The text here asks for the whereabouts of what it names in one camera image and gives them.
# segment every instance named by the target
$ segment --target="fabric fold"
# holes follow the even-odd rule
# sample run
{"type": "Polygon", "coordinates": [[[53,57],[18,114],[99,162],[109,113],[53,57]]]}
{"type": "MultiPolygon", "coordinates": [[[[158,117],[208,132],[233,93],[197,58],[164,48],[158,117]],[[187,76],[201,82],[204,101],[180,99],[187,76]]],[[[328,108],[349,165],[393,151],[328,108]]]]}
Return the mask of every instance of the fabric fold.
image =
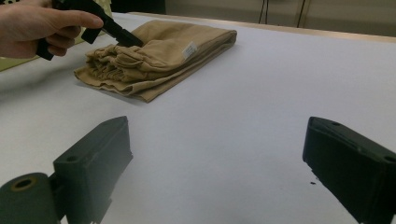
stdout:
{"type": "Polygon", "coordinates": [[[134,31],[144,45],[109,45],[86,54],[75,71],[98,89],[152,101],[233,46],[235,30],[175,21],[149,21],[134,31]]]}

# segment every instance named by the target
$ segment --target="hand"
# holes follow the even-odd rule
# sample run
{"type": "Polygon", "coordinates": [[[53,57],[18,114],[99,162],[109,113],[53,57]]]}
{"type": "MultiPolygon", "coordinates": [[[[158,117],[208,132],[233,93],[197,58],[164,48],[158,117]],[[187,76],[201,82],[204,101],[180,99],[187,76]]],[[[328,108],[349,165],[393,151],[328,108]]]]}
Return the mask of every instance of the hand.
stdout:
{"type": "Polygon", "coordinates": [[[98,29],[103,21],[84,11],[50,8],[48,0],[0,6],[0,56],[34,57],[40,38],[46,38],[51,54],[64,56],[74,45],[80,26],[98,29]]]}

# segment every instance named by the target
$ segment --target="fabric label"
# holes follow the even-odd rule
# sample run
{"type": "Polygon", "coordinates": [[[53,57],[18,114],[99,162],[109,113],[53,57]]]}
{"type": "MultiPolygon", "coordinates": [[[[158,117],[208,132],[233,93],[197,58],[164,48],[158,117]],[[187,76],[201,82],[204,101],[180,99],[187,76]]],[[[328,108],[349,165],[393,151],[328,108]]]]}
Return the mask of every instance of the fabric label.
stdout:
{"type": "Polygon", "coordinates": [[[197,46],[191,41],[190,44],[185,49],[183,49],[184,60],[190,58],[190,56],[197,50],[197,46]]]}

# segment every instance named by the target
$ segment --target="black tool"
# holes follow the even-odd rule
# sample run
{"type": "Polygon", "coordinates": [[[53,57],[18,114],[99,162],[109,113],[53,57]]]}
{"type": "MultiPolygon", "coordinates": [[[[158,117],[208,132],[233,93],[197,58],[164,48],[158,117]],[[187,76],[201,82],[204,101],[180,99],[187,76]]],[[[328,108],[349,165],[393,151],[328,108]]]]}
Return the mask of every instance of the black tool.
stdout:
{"type": "MultiPolygon", "coordinates": [[[[119,26],[114,20],[107,16],[101,6],[93,2],[92,0],[52,0],[52,7],[60,10],[81,10],[90,12],[100,17],[104,23],[102,29],[86,29],[82,34],[82,39],[92,44],[99,33],[103,30],[107,34],[116,38],[120,45],[124,47],[138,46],[142,47],[143,42],[119,26]]],[[[36,54],[44,59],[51,60],[53,55],[48,52],[49,44],[45,39],[38,41],[36,54]]]]}
{"type": "Polygon", "coordinates": [[[50,177],[23,175],[0,188],[0,223],[100,223],[132,158],[127,118],[105,121],[53,162],[50,177]]]}
{"type": "Polygon", "coordinates": [[[348,127],[310,118],[304,161],[346,210],[364,224],[396,213],[396,154],[348,127]]]}

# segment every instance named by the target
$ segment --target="white table surface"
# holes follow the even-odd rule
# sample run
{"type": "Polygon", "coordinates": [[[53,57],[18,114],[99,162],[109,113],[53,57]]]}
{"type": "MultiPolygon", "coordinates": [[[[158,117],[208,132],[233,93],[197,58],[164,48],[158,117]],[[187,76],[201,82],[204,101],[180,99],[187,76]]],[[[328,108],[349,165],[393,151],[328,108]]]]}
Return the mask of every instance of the white table surface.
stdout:
{"type": "MultiPolygon", "coordinates": [[[[114,18],[128,30],[152,20],[114,18]]],[[[74,78],[108,35],[1,72],[1,185],[50,175],[83,135],[125,115],[134,159],[104,224],[357,223],[303,162],[306,125],[333,119],[396,150],[396,44],[211,25],[237,30],[235,46],[149,104],[74,78]]]]}

